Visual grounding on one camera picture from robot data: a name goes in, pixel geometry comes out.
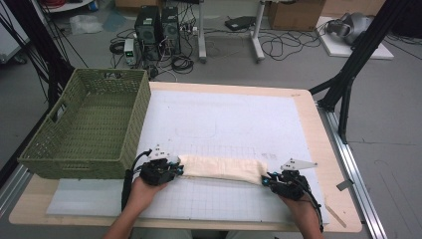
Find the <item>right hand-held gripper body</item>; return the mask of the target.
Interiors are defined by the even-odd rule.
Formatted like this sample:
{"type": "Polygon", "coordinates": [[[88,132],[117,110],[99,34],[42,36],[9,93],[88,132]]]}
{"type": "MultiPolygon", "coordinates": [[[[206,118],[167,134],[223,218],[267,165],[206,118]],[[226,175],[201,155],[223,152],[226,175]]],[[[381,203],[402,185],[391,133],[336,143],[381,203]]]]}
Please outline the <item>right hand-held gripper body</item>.
{"type": "Polygon", "coordinates": [[[277,179],[271,179],[271,190],[283,197],[299,200],[305,193],[311,192],[308,180],[301,175],[301,169],[317,167],[315,162],[291,158],[281,166],[277,179]]]}

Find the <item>cream printed cloth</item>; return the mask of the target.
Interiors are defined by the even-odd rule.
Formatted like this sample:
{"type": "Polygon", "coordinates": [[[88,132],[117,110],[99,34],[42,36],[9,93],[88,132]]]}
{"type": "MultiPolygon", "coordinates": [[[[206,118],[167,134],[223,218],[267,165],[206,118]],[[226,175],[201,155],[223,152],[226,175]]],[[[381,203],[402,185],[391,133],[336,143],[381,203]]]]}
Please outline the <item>cream printed cloth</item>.
{"type": "Polygon", "coordinates": [[[258,159],[179,155],[184,175],[224,180],[244,181],[259,185],[268,164],[258,159]]]}

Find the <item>green woven plastic basket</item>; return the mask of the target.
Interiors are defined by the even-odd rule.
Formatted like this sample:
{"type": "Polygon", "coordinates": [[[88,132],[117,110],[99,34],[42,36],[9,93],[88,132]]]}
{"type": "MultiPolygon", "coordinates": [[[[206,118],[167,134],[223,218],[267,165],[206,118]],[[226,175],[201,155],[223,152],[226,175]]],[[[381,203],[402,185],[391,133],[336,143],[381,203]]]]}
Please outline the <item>green woven plastic basket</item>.
{"type": "Polygon", "coordinates": [[[18,161],[43,178],[123,178],[150,97],[144,70],[76,69],[18,161]]]}

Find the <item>person's left hand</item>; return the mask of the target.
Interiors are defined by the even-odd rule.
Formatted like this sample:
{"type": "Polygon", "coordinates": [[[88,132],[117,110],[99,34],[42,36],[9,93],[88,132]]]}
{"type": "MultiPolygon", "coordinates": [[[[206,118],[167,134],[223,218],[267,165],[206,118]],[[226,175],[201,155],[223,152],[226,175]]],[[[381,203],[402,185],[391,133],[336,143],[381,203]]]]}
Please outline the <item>person's left hand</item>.
{"type": "Polygon", "coordinates": [[[154,196],[166,186],[167,184],[152,186],[139,177],[132,183],[126,206],[140,213],[151,204],[154,196]]]}

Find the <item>person's right hand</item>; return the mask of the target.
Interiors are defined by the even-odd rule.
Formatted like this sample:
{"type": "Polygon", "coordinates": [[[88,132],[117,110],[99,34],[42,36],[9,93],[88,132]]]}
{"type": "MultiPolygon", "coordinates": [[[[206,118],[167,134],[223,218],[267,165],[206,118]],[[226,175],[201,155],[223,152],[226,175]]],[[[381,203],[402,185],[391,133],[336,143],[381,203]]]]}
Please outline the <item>person's right hand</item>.
{"type": "Polygon", "coordinates": [[[301,232],[319,232],[317,212],[308,195],[302,196],[299,200],[293,200],[281,196],[281,200],[290,209],[294,222],[301,232]]]}

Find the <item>thin wooden stick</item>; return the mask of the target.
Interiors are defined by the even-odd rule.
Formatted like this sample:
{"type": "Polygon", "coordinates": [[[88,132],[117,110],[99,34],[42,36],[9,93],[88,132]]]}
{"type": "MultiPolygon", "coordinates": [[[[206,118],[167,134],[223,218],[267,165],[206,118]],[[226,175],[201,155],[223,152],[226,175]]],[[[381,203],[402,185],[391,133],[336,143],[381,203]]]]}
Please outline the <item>thin wooden stick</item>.
{"type": "Polygon", "coordinates": [[[335,221],[340,224],[343,228],[346,228],[346,223],[334,212],[334,210],[328,205],[325,206],[327,212],[335,219],[335,221]]]}

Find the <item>white grid mat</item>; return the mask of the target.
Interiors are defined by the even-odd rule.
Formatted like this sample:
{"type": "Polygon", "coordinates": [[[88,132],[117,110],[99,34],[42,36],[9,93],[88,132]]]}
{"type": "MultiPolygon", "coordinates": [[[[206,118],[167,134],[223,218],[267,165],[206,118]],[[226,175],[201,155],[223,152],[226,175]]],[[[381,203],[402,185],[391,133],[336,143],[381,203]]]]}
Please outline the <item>white grid mat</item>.
{"type": "MultiPolygon", "coordinates": [[[[159,147],[171,159],[192,154],[258,159],[271,172],[290,159],[311,160],[299,108],[291,97],[153,91],[138,151],[159,147]]],[[[144,219],[291,221],[269,188],[248,182],[182,175],[142,213],[144,219]]]]}

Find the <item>small white power unit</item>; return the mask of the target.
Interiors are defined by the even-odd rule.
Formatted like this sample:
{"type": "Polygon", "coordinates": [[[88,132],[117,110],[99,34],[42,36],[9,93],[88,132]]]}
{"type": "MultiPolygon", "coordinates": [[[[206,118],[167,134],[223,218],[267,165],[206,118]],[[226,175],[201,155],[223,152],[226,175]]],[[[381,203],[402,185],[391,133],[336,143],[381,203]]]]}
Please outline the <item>small white power unit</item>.
{"type": "Polygon", "coordinates": [[[126,63],[130,66],[134,66],[136,64],[136,52],[133,39],[126,39],[124,41],[123,53],[126,63]]]}

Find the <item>slim black computer tower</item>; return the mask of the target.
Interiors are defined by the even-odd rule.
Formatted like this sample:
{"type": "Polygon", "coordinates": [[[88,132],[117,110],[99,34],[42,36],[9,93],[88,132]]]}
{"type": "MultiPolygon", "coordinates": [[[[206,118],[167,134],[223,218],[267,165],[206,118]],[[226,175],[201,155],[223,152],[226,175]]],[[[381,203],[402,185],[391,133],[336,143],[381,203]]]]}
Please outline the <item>slim black computer tower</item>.
{"type": "Polygon", "coordinates": [[[166,49],[173,55],[179,55],[180,33],[177,7],[165,7],[161,12],[161,24],[166,49]]]}

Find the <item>white floor board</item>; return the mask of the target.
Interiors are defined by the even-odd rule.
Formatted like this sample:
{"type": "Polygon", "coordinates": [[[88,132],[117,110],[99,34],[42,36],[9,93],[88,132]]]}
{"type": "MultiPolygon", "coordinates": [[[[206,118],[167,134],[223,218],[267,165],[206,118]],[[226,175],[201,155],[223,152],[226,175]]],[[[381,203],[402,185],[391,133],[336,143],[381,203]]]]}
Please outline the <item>white floor board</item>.
{"type": "MultiPolygon", "coordinates": [[[[325,31],[325,26],[331,17],[320,17],[316,23],[316,32],[319,38],[331,57],[348,58],[351,53],[351,47],[347,45],[342,39],[335,34],[330,34],[325,31]]],[[[380,44],[370,57],[371,60],[393,60],[393,54],[383,45],[380,44]]]]}

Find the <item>large cardboard box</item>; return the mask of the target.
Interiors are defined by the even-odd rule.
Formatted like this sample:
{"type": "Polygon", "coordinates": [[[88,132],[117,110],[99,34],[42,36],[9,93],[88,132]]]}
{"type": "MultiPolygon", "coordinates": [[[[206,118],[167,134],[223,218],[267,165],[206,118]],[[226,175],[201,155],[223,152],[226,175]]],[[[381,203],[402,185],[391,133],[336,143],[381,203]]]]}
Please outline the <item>large cardboard box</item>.
{"type": "Polygon", "coordinates": [[[326,0],[295,0],[294,3],[272,2],[268,13],[274,30],[313,31],[326,0]]]}

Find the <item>clear plastic bag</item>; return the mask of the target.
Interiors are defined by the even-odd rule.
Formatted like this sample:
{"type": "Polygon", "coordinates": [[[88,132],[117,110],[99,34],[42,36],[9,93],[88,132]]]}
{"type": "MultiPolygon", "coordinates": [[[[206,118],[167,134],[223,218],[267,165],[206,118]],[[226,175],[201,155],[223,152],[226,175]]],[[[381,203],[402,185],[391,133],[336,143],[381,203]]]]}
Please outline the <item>clear plastic bag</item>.
{"type": "Polygon", "coordinates": [[[103,25],[96,16],[77,15],[70,18],[70,25],[73,35],[98,33],[103,25]]]}

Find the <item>grey rounded device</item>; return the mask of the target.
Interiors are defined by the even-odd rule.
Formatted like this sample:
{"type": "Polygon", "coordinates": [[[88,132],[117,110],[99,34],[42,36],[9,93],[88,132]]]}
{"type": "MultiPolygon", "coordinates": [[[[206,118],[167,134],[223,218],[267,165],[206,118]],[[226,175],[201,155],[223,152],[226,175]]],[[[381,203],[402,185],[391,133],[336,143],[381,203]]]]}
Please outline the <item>grey rounded device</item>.
{"type": "Polygon", "coordinates": [[[373,19],[362,13],[345,13],[339,19],[330,20],[326,25],[328,33],[334,33],[347,45],[352,45],[364,33],[373,19]]]}

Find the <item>aluminium rail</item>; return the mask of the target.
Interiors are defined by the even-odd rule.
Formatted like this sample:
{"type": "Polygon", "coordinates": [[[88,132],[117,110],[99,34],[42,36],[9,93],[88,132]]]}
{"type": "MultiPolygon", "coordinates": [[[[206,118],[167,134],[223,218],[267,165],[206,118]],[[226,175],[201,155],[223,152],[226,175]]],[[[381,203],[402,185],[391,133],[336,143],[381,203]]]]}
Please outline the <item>aluminium rail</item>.
{"type": "Polygon", "coordinates": [[[323,109],[317,110],[328,135],[332,138],[333,148],[338,154],[340,169],[344,172],[345,179],[348,183],[347,188],[351,190],[352,198],[358,206],[357,212],[361,224],[369,233],[371,239],[388,239],[366,188],[352,149],[348,142],[342,141],[337,132],[339,119],[335,113],[326,112],[323,109]]]}
{"type": "Polygon", "coordinates": [[[11,175],[0,188],[0,219],[5,215],[13,200],[24,188],[30,178],[31,173],[22,164],[19,164],[17,168],[12,171],[11,175]]]}

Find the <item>white desk frame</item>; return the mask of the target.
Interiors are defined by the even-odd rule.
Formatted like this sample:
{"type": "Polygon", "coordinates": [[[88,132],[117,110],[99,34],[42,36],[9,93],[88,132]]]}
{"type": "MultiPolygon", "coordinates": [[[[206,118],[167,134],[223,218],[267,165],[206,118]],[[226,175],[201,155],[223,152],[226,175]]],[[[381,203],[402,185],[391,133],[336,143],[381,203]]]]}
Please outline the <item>white desk frame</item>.
{"type": "MultiPolygon", "coordinates": [[[[205,44],[205,32],[204,32],[204,2],[205,0],[198,0],[198,9],[199,9],[199,17],[198,17],[198,56],[201,63],[207,62],[207,51],[206,51],[206,44],[205,44]]],[[[256,53],[257,63],[262,62],[265,59],[264,52],[261,47],[261,43],[259,41],[259,32],[261,28],[261,23],[264,15],[266,1],[259,0],[258,2],[258,9],[255,21],[255,28],[253,31],[250,32],[250,38],[256,53]]]]}

